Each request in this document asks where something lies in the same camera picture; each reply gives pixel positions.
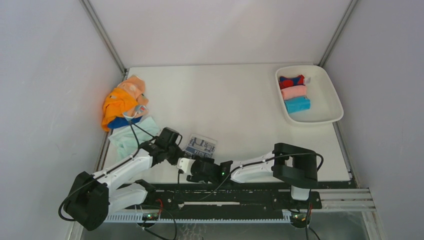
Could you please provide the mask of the white blue patterned towel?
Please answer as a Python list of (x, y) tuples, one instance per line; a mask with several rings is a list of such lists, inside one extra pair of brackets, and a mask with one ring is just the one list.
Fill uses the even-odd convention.
[(212, 158), (216, 150), (216, 145), (216, 140), (193, 133), (184, 151), (193, 156)]

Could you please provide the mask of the mint green towel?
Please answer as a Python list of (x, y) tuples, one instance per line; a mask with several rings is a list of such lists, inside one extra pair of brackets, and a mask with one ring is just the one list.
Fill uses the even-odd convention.
[(153, 138), (140, 128), (151, 134), (153, 137), (155, 137), (161, 130), (151, 116), (148, 116), (144, 120), (142, 119), (131, 126), (121, 128), (118, 131), (114, 130), (108, 139), (115, 147), (115, 162), (119, 162), (135, 152), (138, 148), (137, 141), (141, 144)]

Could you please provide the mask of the bright blue towel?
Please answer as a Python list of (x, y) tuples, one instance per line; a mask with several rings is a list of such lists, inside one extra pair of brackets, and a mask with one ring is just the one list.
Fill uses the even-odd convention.
[(306, 96), (294, 97), (284, 101), (288, 114), (309, 110), (311, 101)]

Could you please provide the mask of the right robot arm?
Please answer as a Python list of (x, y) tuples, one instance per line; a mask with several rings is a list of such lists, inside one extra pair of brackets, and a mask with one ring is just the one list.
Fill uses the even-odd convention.
[(176, 166), (187, 175), (187, 181), (218, 187), (228, 181), (243, 184), (271, 176), (290, 185), (289, 203), (302, 208), (308, 203), (311, 190), (318, 186), (318, 171), (323, 163), (324, 157), (313, 150), (276, 143), (271, 152), (248, 160), (216, 164), (211, 158), (180, 158)]

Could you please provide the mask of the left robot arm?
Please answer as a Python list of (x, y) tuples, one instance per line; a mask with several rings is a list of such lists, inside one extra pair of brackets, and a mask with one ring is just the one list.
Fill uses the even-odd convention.
[(167, 160), (176, 165), (184, 151), (175, 143), (161, 147), (149, 141), (123, 160), (95, 173), (79, 173), (68, 196), (58, 208), (62, 220), (78, 222), (86, 230), (97, 229), (108, 215), (133, 205), (153, 207), (157, 196), (140, 183), (127, 183), (131, 178)]

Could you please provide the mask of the dark blue towel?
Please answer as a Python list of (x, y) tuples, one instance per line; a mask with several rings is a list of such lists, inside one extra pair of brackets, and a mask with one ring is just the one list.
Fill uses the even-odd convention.
[(142, 116), (126, 119), (125, 117), (116, 117), (114, 120), (110, 121), (106, 126), (109, 129), (118, 129), (121, 127), (125, 127), (129, 125), (129, 122), (132, 122), (133, 124), (138, 123), (142, 119)]

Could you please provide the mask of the orange towel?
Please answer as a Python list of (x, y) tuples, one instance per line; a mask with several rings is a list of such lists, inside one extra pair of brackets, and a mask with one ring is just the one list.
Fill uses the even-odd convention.
[(116, 117), (129, 120), (146, 115), (149, 100), (144, 96), (145, 90), (145, 82), (137, 75), (118, 84), (104, 100), (101, 128), (109, 132), (107, 124)]

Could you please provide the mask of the white plastic tray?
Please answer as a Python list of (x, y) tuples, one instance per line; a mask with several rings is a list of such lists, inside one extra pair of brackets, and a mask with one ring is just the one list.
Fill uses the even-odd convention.
[(304, 76), (306, 97), (310, 100), (310, 108), (289, 113), (282, 96), (279, 100), (287, 123), (293, 126), (318, 126), (332, 124), (342, 119), (344, 109), (334, 85), (327, 72), (316, 65), (293, 65), (281, 67), (275, 72), (276, 84), (280, 77), (295, 78)]

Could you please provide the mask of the pink rolled towel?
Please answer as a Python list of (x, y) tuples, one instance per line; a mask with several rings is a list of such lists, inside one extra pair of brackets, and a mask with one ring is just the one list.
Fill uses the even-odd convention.
[(281, 96), (284, 101), (307, 95), (306, 85), (291, 86), (281, 89)]

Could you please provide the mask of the red blue rolled towel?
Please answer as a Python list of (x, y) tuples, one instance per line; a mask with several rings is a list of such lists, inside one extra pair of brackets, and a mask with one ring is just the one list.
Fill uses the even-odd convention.
[(296, 77), (280, 76), (278, 78), (278, 85), (280, 90), (295, 86), (304, 86), (305, 77), (303, 75), (298, 75)]

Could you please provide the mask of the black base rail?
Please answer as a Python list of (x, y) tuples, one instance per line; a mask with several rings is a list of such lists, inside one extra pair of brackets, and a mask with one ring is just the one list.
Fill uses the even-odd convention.
[(177, 220), (282, 220), (283, 213), (322, 209), (317, 191), (308, 200), (293, 200), (284, 182), (225, 183), (215, 185), (155, 183), (148, 189), (142, 205), (146, 209), (162, 207), (163, 217)]

